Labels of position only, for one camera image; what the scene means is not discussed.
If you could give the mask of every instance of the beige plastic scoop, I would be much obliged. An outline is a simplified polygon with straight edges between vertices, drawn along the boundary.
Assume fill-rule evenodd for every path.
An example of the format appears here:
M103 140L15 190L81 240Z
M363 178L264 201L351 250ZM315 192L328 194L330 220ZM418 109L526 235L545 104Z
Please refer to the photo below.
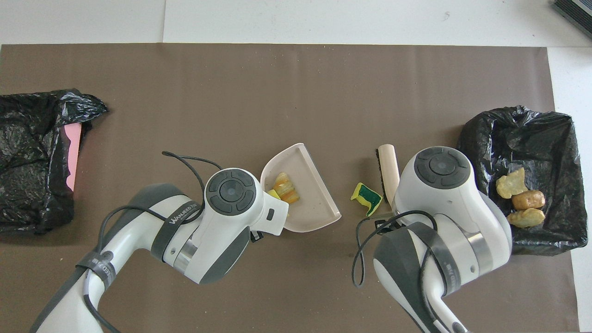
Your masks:
M309 232L341 218L303 143L285 149L265 165L261 173L261 185L266 192L273 188L280 172L288 174L300 195L300 200L289 206L284 228L294 232Z

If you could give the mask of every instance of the gray cable strap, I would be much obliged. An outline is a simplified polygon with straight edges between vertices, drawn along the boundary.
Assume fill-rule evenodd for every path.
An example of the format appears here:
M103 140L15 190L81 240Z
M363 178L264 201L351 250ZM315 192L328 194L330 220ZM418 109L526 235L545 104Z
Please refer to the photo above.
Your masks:
M166 247L169 246L170 240L173 239L181 224L188 217L199 211L199 209L200 206L195 201L187 201L162 223L162 227L160 227L150 248L150 253L153 257L165 262L165 251Z
M117 275L115 267L113 267L113 264L111 263L112 258L112 253L109 251L105 252L103 255L96 252L89 252L82 257L76 266L85 267L93 271L99 278L101 278L105 285L105 290L107 290Z
M440 273L444 278L446 287L445 295L457 291L461 287L461 273L448 246L446 246L440 235L422 222L415 222L408 225L407 229L413 231L426 244L428 249L432 251L434 260L436 260L436 264L439 266Z

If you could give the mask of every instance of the black trash bag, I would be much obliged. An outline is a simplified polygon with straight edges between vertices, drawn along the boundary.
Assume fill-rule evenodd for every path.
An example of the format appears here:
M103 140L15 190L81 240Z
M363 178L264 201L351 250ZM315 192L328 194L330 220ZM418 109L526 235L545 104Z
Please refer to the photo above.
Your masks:
M524 167L526 187L544 193L543 223L511 226L513 254L556 255L587 244L584 185L570 116L520 105L486 111L464 125L457 149L472 162L479 190L504 215L515 209L497 194L501 176Z
M0 95L0 232L46 233L72 221L64 125L108 111L76 89Z

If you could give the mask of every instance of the white floor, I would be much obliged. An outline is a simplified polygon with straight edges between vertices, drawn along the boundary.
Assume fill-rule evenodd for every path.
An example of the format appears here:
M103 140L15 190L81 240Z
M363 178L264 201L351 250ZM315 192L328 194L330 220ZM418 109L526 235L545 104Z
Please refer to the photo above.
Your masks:
M559 112L573 116L592 213L592 39L548 0L0 2L0 44L314 43L549 47ZM580 330L592 331L592 246L572 251Z

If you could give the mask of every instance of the brown paper sheet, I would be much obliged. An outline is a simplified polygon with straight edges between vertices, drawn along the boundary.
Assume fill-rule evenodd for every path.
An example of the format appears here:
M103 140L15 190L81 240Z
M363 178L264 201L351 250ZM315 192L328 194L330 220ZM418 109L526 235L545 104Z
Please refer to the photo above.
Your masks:
M138 251L101 300L123 332L411 332L371 266L352 286L357 182L380 189L374 149L454 146L481 111L554 109L546 49L266 44L2 46L0 93L77 88L111 112L82 146L75 219L41 237L1 236L0 331L23 332L96 242L103 217L154 182L200 200L162 150L259 174L304 142L343 217L250 244L218 283L199 286ZM197 165L205 176L214 170ZM379 208L386 212L387 205ZM371 226L363 228L370 233ZM368 248L370 256L376 242ZM445 298L475 332L577 331L569 253L513 257Z

